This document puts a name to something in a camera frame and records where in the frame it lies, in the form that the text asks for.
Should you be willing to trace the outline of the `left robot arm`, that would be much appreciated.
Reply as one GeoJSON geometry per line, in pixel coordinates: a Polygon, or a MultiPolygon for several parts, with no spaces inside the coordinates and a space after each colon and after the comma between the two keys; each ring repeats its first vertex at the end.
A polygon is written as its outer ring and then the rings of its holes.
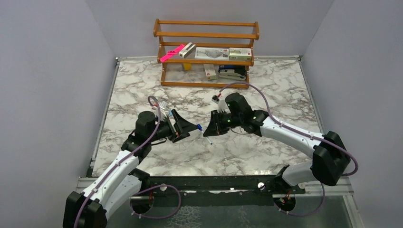
{"type": "Polygon", "coordinates": [[[149,181],[130,172],[148,155],[152,143],[160,139],[175,143],[200,129],[199,125],[182,118],[176,110],[171,113],[174,124],[161,111],[143,111],[138,115],[135,129],[105,172],[81,192],[73,191],[68,196],[62,224],[64,228],[105,228],[108,219],[129,196],[148,192],[149,181]]]}

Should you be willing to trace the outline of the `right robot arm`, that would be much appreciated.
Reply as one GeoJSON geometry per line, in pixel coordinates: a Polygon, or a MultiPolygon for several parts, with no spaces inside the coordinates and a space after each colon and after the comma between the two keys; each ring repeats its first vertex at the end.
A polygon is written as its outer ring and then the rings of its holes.
{"type": "Polygon", "coordinates": [[[205,137],[223,135],[240,127],[248,134],[280,141],[311,159],[293,166],[286,165],[277,173],[273,185],[280,193],[309,181],[335,186],[351,161],[335,132],[320,134],[289,125],[267,111],[253,110],[239,93],[232,93],[225,99],[215,95],[212,101],[218,108],[211,111],[209,125],[203,133],[205,137]]]}

